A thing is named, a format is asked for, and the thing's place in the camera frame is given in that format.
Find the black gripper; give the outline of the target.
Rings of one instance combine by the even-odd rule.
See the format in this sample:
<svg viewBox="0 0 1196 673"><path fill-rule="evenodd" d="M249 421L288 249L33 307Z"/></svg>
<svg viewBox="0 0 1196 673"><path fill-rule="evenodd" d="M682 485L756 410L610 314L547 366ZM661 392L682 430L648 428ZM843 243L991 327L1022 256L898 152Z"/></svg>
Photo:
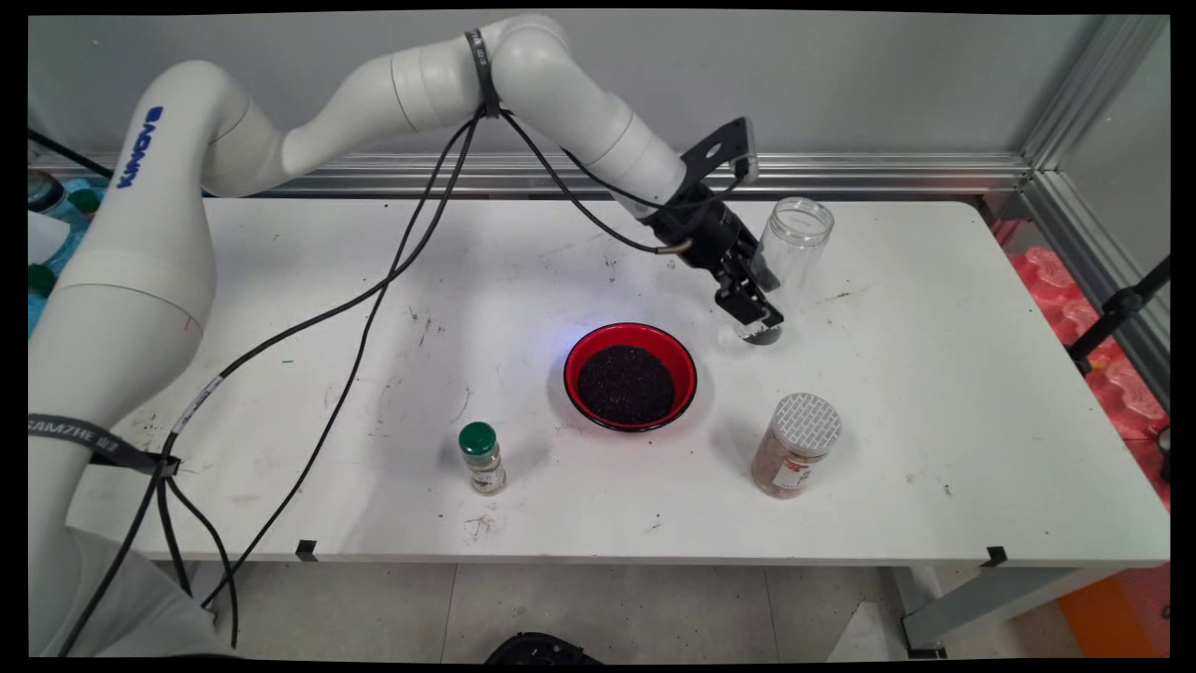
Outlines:
<svg viewBox="0 0 1196 673"><path fill-rule="evenodd" d="M682 261L713 274L715 302L736 322L763 329L783 323L782 312L765 299L782 285L765 261L769 249L713 192L681 192L642 222L664 246L691 244Z"/></svg>

